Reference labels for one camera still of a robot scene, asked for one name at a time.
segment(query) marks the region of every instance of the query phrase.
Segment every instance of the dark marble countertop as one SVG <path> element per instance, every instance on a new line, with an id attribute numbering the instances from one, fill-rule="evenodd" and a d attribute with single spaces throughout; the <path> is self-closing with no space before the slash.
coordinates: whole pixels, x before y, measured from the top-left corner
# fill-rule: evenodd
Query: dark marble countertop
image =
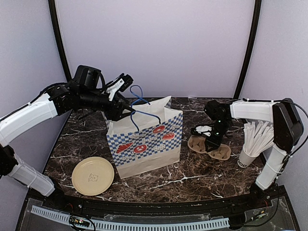
<path id="1" fill-rule="evenodd" d="M 234 120 L 224 137 L 224 144 L 232 149 L 229 160 L 219 161 L 209 155 L 191 153 L 187 146 L 190 130 L 197 124 L 212 121 L 203 112 L 211 99 L 173 98 L 173 109 L 183 111 L 183 135 L 178 163 L 121 180 L 114 165 L 107 139 L 107 128 L 101 112 L 78 120 L 85 110 L 73 112 L 46 165 L 45 174 L 56 179 L 65 194 L 106 201 L 136 203 L 191 202 L 226 198 L 249 193 L 249 187 L 262 170 L 258 157 L 248 168 L 237 165 L 237 157 L 244 143 L 243 123 Z M 228 99 L 216 99 L 225 103 Z M 79 194 L 71 182 L 75 166 L 83 159 L 100 156 L 113 165 L 115 178 L 111 187 L 97 196 Z"/>

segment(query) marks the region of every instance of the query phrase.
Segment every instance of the white cup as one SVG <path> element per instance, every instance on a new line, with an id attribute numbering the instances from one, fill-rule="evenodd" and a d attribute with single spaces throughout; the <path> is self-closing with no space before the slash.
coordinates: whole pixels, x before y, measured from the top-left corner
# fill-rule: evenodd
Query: white cup
<path id="1" fill-rule="evenodd" d="M 237 159 L 237 164 L 242 167 L 246 168 L 248 167 L 257 157 L 251 157 L 247 155 L 247 153 L 244 151 L 244 147 L 240 153 L 239 158 Z"/>

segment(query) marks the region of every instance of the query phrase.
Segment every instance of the white wall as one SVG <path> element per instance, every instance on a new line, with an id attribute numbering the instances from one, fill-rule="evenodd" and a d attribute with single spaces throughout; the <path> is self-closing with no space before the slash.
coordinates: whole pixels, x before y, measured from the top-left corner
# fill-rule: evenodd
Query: white wall
<path id="1" fill-rule="evenodd" d="M 256 42 L 241 97 L 290 97 L 308 110 L 307 15 L 307 1 L 262 1 Z M 307 129 L 307 119 L 302 113 L 301 117 Z M 301 230 L 308 227 L 307 152 L 305 145 L 290 160 L 279 180 L 286 186 Z"/>
<path id="2" fill-rule="evenodd" d="M 56 2 L 72 74 L 87 64 L 130 74 L 148 97 L 233 97 L 254 0 Z"/>
<path id="3" fill-rule="evenodd" d="M 0 117 L 65 81 L 47 0 L 0 1 Z M 46 121 L 12 142 L 15 152 L 42 171 L 65 116 Z M 0 180 L 0 230 L 15 230 L 27 188 Z"/>

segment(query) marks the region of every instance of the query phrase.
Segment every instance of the plate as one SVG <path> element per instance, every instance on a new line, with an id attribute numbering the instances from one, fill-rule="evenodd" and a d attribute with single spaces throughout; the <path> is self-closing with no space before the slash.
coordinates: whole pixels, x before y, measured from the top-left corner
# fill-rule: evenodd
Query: plate
<path id="1" fill-rule="evenodd" d="M 115 171 L 111 163 L 101 157 L 89 157 L 79 162 L 72 174 L 74 188 L 86 196 L 106 191 L 112 184 Z"/>

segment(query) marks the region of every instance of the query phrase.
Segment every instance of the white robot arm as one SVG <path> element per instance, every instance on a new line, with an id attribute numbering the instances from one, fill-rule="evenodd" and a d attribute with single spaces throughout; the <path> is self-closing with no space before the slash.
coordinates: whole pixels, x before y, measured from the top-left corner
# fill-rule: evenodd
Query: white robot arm
<path id="1" fill-rule="evenodd" d="M 205 112 L 215 120 L 214 126 L 197 126 L 193 134 L 207 136 L 207 151 L 217 149 L 232 123 L 232 119 L 264 120 L 273 123 L 274 146 L 270 156 L 256 180 L 256 185 L 266 190 L 281 174 L 286 160 L 292 155 L 292 149 L 303 134 L 304 127 L 291 99 L 281 101 L 238 100 L 233 103 L 210 101 L 205 105 Z"/>
<path id="2" fill-rule="evenodd" d="M 102 78 L 102 89 L 96 89 L 99 78 Z M 120 120 L 130 115 L 134 110 L 118 91 L 124 91 L 132 82 L 129 75 L 121 74 L 105 85 L 100 70 L 81 65 L 70 82 L 47 87 L 32 102 L 0 118 L 0 176 L 13 177 L 44 196 L 62 194 L 54 180 L 26 164 L 14 153 L 10 143 L 35 125 L 72 109 L 103 111 L 110 120 Z"/>

